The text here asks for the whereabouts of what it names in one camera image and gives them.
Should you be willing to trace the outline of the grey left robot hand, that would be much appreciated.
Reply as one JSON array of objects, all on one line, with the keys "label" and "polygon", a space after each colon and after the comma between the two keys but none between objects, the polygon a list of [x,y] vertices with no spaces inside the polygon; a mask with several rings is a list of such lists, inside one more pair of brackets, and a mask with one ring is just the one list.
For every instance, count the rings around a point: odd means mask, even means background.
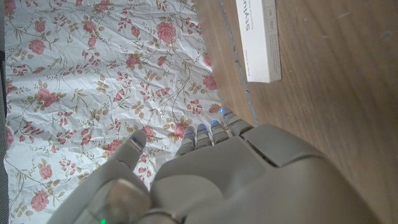
[{"label": "grey left robot hand", "polygon": [[146,145],[134,131],[51,216],[50,223],[378,223],[317,149],[276,126],[187,128],[151,188],[133,173]]}]

